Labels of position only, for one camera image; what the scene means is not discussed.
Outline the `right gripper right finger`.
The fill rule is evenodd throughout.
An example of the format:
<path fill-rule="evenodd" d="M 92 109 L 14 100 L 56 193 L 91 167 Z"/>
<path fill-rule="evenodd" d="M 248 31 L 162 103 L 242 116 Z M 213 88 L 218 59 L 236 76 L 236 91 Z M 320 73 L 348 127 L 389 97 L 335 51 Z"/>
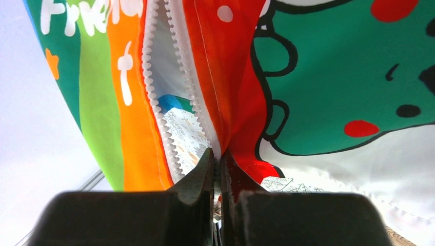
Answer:
<path fill-rule="evenodd" d="M 391 245 L 362 195 L 267 192 L 231 153 L 220 165 L 222 245 Z"/>

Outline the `rainbow kids jacket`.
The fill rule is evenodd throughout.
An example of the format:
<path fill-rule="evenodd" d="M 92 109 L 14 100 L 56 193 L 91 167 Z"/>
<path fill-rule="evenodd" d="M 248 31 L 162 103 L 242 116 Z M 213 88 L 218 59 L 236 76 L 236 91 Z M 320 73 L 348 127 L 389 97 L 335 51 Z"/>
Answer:
<path fill-rule="evenodd" d="M 292 170 L 342 182 L 434 245 L 434 1 L 24 4 L 115 190 L 175 184 L 176 108 L 257 183 Z"/>

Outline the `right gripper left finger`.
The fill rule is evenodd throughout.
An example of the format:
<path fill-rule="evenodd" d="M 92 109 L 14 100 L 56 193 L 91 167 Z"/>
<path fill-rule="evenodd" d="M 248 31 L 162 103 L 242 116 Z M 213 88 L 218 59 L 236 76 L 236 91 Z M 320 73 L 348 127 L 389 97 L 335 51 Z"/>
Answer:
<path fill-rule="evenodd" d="M 29 245 L 214 245 L 214 164 L 206 149 L 166 191 L 58 194 Z"/>

